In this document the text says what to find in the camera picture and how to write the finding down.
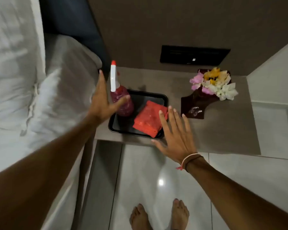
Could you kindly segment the black rectangular tray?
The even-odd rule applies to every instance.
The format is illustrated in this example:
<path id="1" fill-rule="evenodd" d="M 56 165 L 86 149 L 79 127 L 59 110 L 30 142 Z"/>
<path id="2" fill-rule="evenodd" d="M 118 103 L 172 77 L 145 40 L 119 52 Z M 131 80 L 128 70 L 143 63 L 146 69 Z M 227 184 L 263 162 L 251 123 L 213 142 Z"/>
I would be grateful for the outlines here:
<path id="1" fill-rule="evenodd" d="M 127 91 L 129 92 L 131 100 L 133 101 L 134 111 L 132 115 L 128 117 L 119 116 L 116 113 L 113 114 L 109 119 L 109 130 L 115 133 L 134 135 L 152 139 L 151 136 L 133 128 L 134 119 L 144 108 L 148 100 L 167 107 L 169 104 L 168 97 L 160 93 L 136 91 L 132 89 L 128 89 Z"/>

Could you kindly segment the person's left foot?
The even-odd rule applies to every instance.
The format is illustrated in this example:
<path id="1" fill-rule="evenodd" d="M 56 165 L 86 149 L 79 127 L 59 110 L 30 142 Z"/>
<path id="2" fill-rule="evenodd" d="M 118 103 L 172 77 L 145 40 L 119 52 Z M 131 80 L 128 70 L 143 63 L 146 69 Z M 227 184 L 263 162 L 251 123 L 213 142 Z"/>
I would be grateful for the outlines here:
<path id="1" fill-rule="evenodd" d="M 132 230 L 153 230 L 148 214 L 142 204 L 138 204 L 133 208 L 130 216 L 130 225 Z"/>

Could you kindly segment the person's right foot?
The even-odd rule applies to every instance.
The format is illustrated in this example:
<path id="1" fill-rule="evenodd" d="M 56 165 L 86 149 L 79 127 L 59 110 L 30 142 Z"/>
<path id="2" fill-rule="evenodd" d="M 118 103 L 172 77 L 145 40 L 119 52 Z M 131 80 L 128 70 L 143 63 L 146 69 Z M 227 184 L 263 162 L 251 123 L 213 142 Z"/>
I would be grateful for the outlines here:
<path id="1" fill-rule="evenodd" d="M 189 219 L 189 211 L 182 200 L 173 201 L 170 230 L 186 230 Z"/>

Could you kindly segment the folded red cloth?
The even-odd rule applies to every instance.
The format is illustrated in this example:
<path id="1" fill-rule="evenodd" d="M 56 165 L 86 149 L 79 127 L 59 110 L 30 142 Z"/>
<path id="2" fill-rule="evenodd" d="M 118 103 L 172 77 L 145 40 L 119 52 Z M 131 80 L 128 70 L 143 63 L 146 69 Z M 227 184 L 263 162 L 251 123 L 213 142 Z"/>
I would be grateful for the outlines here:
<path id="1" fill-rule="evenodd" d="M 133 128 L 152 138 L 156 138 L 157 134 L 162 129 L 159 111 L 164 113 L 165 119 L 167 120 L 168 107 L 148 100 L 144 108 L 142 108 L 134 119 Z"/>

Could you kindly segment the pink yellow white flowers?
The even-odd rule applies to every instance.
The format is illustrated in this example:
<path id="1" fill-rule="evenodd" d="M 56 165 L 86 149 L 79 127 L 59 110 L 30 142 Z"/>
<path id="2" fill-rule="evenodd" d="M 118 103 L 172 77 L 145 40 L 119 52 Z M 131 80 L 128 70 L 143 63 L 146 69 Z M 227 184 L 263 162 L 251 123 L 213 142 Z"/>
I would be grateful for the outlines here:
<path id="1" fill-rule="evenodd" d="M 236 90 L 236 84 L 232 83 L 230 72 L 213 68 L 207 72 L 197 72 L 197 75 L 189 81 L 193 91 L 199 90 L 207 95 L 215 95 L 219 100 L 234 100 L 239 93 Z"/>

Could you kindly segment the dark blue headboard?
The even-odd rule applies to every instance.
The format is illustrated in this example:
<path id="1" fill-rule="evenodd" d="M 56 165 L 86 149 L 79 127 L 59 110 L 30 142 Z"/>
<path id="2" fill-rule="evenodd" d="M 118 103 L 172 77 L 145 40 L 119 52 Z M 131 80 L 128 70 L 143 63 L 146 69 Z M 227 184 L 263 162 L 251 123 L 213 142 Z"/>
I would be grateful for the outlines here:
<path id="1" fill-rule="evenodd" d="M 86 46 L 102 61 L 107 80 L 111 58 L 88 0 L 39 0 L 44 32 L 67 35 Z"/>

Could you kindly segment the person's right hand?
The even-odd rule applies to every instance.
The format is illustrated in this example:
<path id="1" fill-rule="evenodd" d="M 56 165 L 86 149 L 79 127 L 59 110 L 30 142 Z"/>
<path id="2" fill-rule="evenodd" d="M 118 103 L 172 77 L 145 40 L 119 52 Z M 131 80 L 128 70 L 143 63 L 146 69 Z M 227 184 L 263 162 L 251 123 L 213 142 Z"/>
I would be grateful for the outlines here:
<path id="1" fill-rule="evenodd" d="M 177 169 L 183 170 L 186 168 L 188 162 L 201 157 L 201 155 L 197 152 L 193 136 L 192 141 L 187 140 L 185 136 L 185 125 L 182 117 L 178 114 L 178 112 L 175 115 L 179 128 L 178 136 L 172 135 L 170 123 L 165 119 L 164 113 L 159 111 L 159 117 L 168 147 L 168 155 L 165 156 L 180 165 Z"/>

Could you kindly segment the white bed duvet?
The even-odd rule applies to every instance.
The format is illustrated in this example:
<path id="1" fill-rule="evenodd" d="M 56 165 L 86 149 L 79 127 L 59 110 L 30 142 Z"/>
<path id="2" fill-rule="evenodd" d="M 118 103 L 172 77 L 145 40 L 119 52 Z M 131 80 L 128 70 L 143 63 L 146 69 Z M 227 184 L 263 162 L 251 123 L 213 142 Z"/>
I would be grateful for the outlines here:
<path id="1" fill-rule="evenodd" d="M 39 0 L 0 0 L 0 172 L 62 136 L 26 136 L 38 85 L 46 78 L 45 48 Z M 41 230 L 72 229 L 84 146 Z"/>

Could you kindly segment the red spray bottle white nozzle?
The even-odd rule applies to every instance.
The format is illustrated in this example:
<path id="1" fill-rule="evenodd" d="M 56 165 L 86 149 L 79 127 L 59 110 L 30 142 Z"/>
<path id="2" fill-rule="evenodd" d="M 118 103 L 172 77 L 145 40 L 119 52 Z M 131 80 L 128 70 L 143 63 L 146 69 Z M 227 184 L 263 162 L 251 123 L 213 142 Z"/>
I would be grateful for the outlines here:
<path id="1" fill-rule="evenodd" d="M 116 61 L 111 61 L 111 69 L 110 69 L 110 85 L 111 91 L 110 96 L 113 103 L 116 103 L 124 96 L 129 95 L 128 90 L 119 83 L 118 80 L 118 70 L 116 66 Z M 131 99 L 129 99 L 125 104 L 120 106 L 117 110 L 116 114 L 123 117 L 131 116 L 134 111 L 134 104 Z"/>

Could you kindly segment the person's left hand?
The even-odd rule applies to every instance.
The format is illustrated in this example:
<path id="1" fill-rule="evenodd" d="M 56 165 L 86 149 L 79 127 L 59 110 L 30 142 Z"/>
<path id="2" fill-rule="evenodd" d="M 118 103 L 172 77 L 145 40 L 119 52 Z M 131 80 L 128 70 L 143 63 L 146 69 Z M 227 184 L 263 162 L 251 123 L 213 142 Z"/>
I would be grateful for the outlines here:
<path id="1" fill-rule="evenodd" d="M 111 113 L 111 105 L 108 101 L 106 80 L 103 71 L 100 69 L 96 90 L 92 96 L 91 106 L 88 111 L 88 118 L 94 126 L 98 127 L 114 114 Z"/>

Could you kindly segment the white pillow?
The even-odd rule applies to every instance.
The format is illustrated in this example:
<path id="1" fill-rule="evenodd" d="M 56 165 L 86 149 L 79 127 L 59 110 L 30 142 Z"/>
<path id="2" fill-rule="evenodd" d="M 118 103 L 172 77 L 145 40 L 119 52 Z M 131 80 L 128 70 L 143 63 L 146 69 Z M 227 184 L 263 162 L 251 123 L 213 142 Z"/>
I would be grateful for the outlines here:
<path id="1" fill-rule="evenodd" d="M 26 136 L 51 141 L 87 114 L 102 62 L 69 36 L 46 34 L 45 46 L 46 78 L 38 85 Z"/>

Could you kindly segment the dark brown vase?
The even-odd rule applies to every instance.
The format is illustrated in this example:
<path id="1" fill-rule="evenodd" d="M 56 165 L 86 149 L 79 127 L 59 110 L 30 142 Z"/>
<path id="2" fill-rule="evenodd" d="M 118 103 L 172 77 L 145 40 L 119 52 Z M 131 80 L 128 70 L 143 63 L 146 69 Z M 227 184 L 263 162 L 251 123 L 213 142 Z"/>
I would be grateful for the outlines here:
<path id="1" fill-rule="evenodd" d="M 197 72 L 207 72 L 210 69 L 198 69 Z M 220 101 L 215 95 L 207 95 L 199 90 L 193 91 L 189 96 L 181 98 L 181 114 L 188 118 L 204 119 L 205 109 L 212 103 Z"/>

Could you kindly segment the person's left forearm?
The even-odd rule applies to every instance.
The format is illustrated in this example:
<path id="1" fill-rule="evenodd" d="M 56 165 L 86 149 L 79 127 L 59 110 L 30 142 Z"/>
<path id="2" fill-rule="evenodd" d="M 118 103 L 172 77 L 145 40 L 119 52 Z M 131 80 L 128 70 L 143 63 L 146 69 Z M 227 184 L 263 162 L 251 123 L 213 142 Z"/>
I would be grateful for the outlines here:
<path id="1" fill-rule="evenodd" d="M 68 133 L 0 172 L 0 230 L 40 230 L 100 118 L 88 115 Z"/>

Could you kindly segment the black wall switch panel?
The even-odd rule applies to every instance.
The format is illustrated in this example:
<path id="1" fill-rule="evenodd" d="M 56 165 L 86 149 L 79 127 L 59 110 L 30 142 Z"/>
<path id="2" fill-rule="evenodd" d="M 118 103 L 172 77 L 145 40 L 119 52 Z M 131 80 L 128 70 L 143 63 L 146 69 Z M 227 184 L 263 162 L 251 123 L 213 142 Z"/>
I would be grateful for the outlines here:
<path id="1" fill-rule="evenodd" d="M 217 66 L 230 49 L 162 45 L 160 62 L 178 65 Z"/>

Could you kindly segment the person's foot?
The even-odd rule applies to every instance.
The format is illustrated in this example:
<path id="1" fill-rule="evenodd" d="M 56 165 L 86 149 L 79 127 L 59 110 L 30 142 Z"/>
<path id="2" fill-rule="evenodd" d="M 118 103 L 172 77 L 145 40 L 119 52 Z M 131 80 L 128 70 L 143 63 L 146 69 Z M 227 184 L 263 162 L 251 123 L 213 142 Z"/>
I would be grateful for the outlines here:
<path id="1" fill-rule="evenodd" d="M 138 204 L 133 208 L 130 216 L 130 225 L 132 230 L 153 230 L 148 214 L 142 204 Z"/>
<path id="2" fill-rule="evenodd" d="M 170 230 L 186 230 L 189 219 L 189 211 L 182 200 L 173 201 Z"/>

